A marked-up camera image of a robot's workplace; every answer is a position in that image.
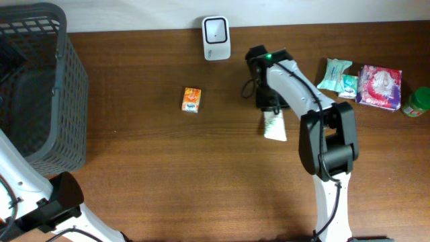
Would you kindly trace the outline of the white tube with tan cap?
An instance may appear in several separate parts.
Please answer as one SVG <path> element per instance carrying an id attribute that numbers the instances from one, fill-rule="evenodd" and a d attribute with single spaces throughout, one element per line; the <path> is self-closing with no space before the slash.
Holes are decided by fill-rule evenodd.
<path id="1" fill-rule="evenodd" d="M 282 142 L 287 141 L 284 116 L 282 112 L 263 112 L 264 117 L 264 137 Z"/>

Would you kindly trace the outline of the teal wet wipes pouch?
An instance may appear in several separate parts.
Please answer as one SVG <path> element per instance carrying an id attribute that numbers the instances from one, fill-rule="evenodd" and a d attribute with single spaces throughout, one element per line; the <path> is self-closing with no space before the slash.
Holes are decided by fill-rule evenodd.
<path id="1" fill-rule="evenodd" d="M 343 74 L 353 63 L 349 60 L 327 59 L 327 69 L 322 81 L 316 86 L 341 93 L 345 90 Z"/>

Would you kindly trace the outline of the small orange box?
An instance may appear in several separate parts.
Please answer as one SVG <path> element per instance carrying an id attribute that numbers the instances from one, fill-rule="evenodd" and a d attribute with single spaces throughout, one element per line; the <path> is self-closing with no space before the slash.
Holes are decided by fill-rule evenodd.
<path id="1" fill-rule="evenodd" d="M 184 112 L 198 113 L 201 96 L 201 89 L 186 87 L 183 95 L 181 109 Z"/>

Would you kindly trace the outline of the small teal box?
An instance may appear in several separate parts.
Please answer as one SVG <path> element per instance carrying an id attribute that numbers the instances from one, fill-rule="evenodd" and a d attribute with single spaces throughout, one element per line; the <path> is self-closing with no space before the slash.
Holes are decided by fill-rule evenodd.
<path id="1" fill-rule="evenodd" d="M 353 75 L 343 75 L 344 90 L 338 93 L 338 97 L 345 99 L 355 99 L 357 96 L 358 77 Z"/>

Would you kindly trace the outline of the red purple tissue pack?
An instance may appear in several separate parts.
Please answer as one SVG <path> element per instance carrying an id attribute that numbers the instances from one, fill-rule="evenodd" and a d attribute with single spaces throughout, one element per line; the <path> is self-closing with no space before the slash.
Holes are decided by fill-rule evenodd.
<path id="1" fill-rule="evenodd" d="M 402 71 L 364 65 L 359 72 L 356 102 L 394 112 L 401 104 Z"/>

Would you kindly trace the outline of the green jar with green lid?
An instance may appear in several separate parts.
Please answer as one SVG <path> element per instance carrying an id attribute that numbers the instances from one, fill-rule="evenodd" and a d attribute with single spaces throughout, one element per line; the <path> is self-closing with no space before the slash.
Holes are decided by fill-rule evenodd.
<path id="1" fill-rule="evenodd" d="M 401 110 L 405 115 L 413 118 L 429 111 L 429 88 L 418 88 L 406 99 Z"/>

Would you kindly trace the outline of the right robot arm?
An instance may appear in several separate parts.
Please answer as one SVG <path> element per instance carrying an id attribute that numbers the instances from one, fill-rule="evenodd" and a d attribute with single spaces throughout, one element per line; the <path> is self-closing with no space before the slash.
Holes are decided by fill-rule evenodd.
<path id="1" fill-rule="evenodd" d="M 245 60 L 257 108 L 274 116 L 289 108 L 300 121 L 298 152 L 314 182 L 318 213 L 312 241 L 352 241 L 347 189 L 359 155 L 353 108 L 322 94 L 286 50 L 260 45 Z"/>

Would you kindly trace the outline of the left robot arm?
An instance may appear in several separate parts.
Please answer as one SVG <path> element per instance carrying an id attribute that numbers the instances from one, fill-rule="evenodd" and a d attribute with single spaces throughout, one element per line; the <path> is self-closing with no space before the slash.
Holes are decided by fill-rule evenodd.
<path id="1" fill-rule="evenodd" d="M 51 179 L 34 169 L 1 134 L 1 240 L 35 229 L 69 241 L 127 241 L 84 203 L 77 180 L 67 171 Z"/>

